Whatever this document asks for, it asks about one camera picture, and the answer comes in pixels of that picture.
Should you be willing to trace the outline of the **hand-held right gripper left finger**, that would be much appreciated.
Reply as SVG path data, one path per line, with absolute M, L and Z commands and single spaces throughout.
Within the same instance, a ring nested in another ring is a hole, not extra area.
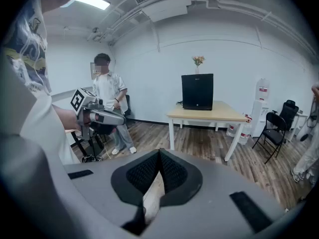
M 94 207 L 104 218 L 116 227 L 124 229 L 135 236 L 140 236 L 155 219 L 160 208 L 162 196 L 162 176 L 159 172 L 151 180 L 147 192 L 142 195 L 140 207 L 124 203 L 117 196 L 111 185 L 113 172 L 142 155 L 142 151 L 127 156 L 115 157 L 100 162 L 65 165 L 67 173 L 90 170 L 93 173 L 72 179 L 72 183 L 85 200 Z

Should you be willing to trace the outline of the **clear dispenser water bottle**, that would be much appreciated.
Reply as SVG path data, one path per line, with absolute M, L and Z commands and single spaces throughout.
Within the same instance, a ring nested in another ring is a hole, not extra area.
M 256 84 L 255 99 L 267 101 L 269 97 L 270 82 L 266 78 L 261 78 Z

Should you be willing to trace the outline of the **person's left hand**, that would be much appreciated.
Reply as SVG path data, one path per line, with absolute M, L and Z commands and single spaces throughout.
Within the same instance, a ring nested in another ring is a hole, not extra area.
M 85 110 L 84 112 L 83 112 L 83 119 L 82 119 L 82 121 L 83 121 L 83 125 L 85 126 L 85 127 L 88 127 L 89 125 L 90 125 L 90 122 L 91 122 L 91 119 L 90 119 L 90 111 L 89 110 Z

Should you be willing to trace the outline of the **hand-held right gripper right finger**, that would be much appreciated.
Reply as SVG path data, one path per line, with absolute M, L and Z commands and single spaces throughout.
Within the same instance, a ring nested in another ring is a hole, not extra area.
M 146 229 L 147 239 L 249 238 L 254 231 L 231 200 L 234 192 L 245 192 L 273 222 L 284 215 L 284 208 L 270 193 L 232 168 L 178 151 L 171 153 L 195 165 L 203 183 L 186 204 L 161 207 Z

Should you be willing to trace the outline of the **rectangular ceiling light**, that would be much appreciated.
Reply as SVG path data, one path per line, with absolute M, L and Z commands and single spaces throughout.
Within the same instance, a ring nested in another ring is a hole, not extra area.
M 75 1 L 96 7 L 96 8 L 101 9 L 101 10 L 105 10 L 106 8 L 108 8 L 110 6 L 110 4 L 104 0 L 71 0 L 68 3 L 66 3 L 60 7 L 68 7 L 72 3 L 74 3 Z

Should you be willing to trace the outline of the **white water dispenser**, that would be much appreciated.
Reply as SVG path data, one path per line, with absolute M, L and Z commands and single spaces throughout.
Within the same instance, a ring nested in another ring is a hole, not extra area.
M 269 106 L 266 101 L 255 100 L 253 104 L 252 114 L 251 114 L 251 133 L 252 138 L 259 137 L 266 124 L 266 115 L 269 111 Z

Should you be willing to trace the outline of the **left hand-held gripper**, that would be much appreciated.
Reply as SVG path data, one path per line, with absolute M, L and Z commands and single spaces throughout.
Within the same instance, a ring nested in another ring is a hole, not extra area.
M 81 139 L 90 140 L 96 135 L 94 129 L 85 126 L 84 118 L 85 112 L 90 113 L 90 120 L 99 124 L 105 125 L 123 125 L 126 123 L 124 116 L 111 112 L 104 111 L 103 100 L 97 98 L 89 90 L 78 88 L 70 102 L 77 118 L 78 124 L 81 126 Z

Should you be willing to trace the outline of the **clear water jug red cap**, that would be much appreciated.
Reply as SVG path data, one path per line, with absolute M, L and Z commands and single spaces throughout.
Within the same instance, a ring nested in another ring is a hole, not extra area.
M 245 114 L 246 117 L 246 123 L 243 126 L 243 129 L 241 131 L 241 135 L 239 137 L 238 143 L 241 145 L 245 145 L 250 137 L 250 133 L 252 130 L 252 118 L 250 115 Z
M 228 129 L 226 131 L 227 136 L 229 137 L 235 137 L 235 134 L 237 132 L 238 124 L 236 123 L 230 123 L 228 126 Z

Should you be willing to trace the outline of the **black folding chair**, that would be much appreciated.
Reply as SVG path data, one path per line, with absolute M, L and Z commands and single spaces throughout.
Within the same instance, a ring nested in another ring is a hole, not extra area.
M 286 140 L 286 130 L 287 124 L 281 116 L 271 112 L 266 114 L 265 126 L 252 147 L 254 148 L 258 143 L 269 155 L 268 159 L 264 162 L 265 165 L 274 154 L 278 157 L 282 145 Z

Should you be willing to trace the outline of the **black mesh office chair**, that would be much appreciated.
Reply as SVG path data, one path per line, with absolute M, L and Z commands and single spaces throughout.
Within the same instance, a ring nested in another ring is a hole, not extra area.
M 287 124 L 287 130 L 291 129 L 291 126 L 293 124 L 294 118 L 299 111 L 299 107 L 296 106 L 295 101 L 287 100 L 283 104 L 283 108 L 279 114 L 280 117 L 282 117 L 286 124 Z

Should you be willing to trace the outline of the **wooden desk black legs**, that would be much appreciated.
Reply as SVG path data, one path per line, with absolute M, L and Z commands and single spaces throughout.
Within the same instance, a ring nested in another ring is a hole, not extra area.
M 77 134 L 79 132 L 76 130 L 66 130 L 65 133 L 69 138 L 73 138 L 74 142 L 71 144 L 71 148 L 81 163 L 102 161 L 104 159 L 105 146 L 99 135 L 92 137 L 90 140 L 83 140 L 79 138 Z

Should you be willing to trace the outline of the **black mini fridge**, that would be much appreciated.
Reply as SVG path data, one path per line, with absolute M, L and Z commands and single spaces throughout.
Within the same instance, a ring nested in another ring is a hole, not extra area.
M 212 110 L 213 76 L 213 74 L 182 75 L 182 106 L 185 110 Z

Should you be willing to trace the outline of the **light wooden table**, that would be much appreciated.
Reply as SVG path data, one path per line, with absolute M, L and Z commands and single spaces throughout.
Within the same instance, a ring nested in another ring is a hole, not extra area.
M 186 110 L 182 105 L 176 105 L 175 108 L 166 114 L 168 118 L 168 127 L 169 127 L 169 141 L 170 149 L 174 150 L 174 128 L 173 121 L 194 121 L 194 122 L 208 122 L 216 123 L 216 126 L 219 126 L 221 123 L 230 124 L 237 123 L 238 128 L 235 133 L 235 136 L 232 140 L 232 143 L 229 147 L 229 150 L 224 158 L 224 161 L 229 161 L 231 158 L 238 142 L 240 135 L 244 126 L 247 124 L 247 118 L 236 112 L 231 106 L 223 101 L 214 101 L 212 110 L 210 111 L 200 111 L 200 110 Z

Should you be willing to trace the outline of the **person's white printed t-shirt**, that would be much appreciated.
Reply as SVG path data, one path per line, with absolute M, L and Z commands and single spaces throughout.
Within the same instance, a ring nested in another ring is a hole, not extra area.
M 64 126 L 54 109 L 46 65 L 47 32 L 41 0 L 28 0 L 4 39 L 10 68 L 36 98 L 20 135 L 39 144 L 46 154 L 59 156 L 63 165 L 77 164 Z

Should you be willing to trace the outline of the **white desk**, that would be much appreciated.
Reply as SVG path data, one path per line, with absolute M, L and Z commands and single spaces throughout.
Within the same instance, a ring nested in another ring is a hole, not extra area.
M 305 124 L 306 120 L 308 119 L 308 115 L 304 113 L 297 112 L 293 119 L 293 123 L 291 126 L 291 134 L 288 138 L 288 141 L 291 142 L 294 136 L 297 136 L 299 131 L 302 129 L 303 125 Z

